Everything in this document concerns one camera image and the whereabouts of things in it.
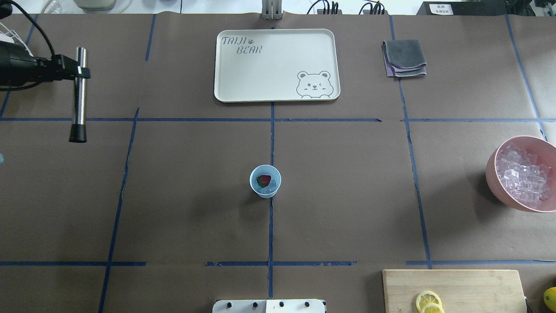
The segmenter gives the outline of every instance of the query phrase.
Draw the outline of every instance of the white tray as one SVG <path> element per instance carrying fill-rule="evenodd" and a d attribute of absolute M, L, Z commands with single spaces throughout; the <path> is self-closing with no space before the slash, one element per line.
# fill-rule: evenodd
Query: white tray
<path fill-rule="evenodd" d="M 227 30 L 216 38 L 214 96 L 222 102 L 339 95 L 336 44 L 329 30 Z"/>

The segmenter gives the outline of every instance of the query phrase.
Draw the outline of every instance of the white mounting plate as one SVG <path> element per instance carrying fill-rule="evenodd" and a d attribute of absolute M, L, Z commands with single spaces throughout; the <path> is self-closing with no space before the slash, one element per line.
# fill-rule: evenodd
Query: white mounting plate
<path fill-rule="evenodd" d="M 216 38 L 214 96 L 222 102 L 339 95 L 336 44 L 329 30 L 227 30 Z"/>
<path fill-rule="evenodd" d="M 219 300 L 212 307 L 212 313 L 326 313 L 326 306 L 317 299 L 288 300 Z"/>

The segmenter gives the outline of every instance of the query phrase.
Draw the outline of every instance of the brown table surface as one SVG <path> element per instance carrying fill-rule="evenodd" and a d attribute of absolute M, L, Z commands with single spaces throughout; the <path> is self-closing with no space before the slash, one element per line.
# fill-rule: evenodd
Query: brown table surface
<path fill-rule="evenodd" d="M 1 312 L 201 313 L 269 297 L 384 312 L 384 268 L 516 269 L 548 311 L 556 262 L 536 260 L 556 259 L 556 214 L 503 205 L 484 172 L 509 137 L 556 143 L 556 19 L 35 18 L 57 53 L 89 51 L 88 142 L 68 142 L 72 82 L 0 93 Z M 2 22 L 49 55 L 23 16 Z M 335 34 L 337 100 L 214 98 L 217 34 L 271 27 Z M 394 36 L 420 40 L 426 77 L 386 77 Z M 282 174 L 273 200 L 249 187 L 260 164 Z"/>

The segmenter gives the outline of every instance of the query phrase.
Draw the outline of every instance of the bear ear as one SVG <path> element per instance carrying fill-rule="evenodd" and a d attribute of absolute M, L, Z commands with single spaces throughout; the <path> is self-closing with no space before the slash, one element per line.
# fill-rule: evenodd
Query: bear ear
<path fill-rule="evenodd" d="M 301 80 L 303 77 L 305 77 L 307 75 L 308 75 L 307 72 L 301 71 L 301 72 L 297 73 L 297 78 Z"/>

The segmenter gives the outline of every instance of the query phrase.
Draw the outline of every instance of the lemon slice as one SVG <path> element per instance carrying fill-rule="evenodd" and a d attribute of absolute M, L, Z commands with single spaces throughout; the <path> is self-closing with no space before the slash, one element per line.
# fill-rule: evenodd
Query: lemon slice
<path fill-rule="evenodd" d="M 420 313 L 444 313 L 444 309 L 436 303 L 429 303 L 421 309 Z"/>
<path fill-rule="evenodd" d="M 440 300 L 440 297 L 430 290 L 421 292 L 415 299 L 415 307 L 417 308 L 417 312 L 421 312 L 427 304 L 437 304 L 440 308 L 442 308 L 442 301 Z"/>

